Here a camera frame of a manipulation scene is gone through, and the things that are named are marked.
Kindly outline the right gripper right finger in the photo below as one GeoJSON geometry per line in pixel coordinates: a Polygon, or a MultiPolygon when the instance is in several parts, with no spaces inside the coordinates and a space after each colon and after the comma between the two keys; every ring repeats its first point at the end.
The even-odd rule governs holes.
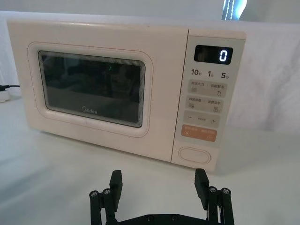
{"type": "Polygon", "coordinates": [[[209,225],[233,225],[234,216],[231,200],[231,190],[218,190],[210,186],[204,169],[195,170],[195,188],[201,200],[203,209],[207,212],[206,221],[209,225]]]}

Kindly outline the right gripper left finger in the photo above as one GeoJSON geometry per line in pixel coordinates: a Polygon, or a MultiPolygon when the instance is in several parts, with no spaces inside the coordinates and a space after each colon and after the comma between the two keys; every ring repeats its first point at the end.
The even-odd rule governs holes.
{"type": "Polygon", "coordinates": [[[117,225],[115,213],[118,210],[123,183],[121,170],[112,172],[109,188],[101,193],[93,190],[90,192],[90,224],[101,225],[101,210],[105,209],[106,225],[117,225]]]}

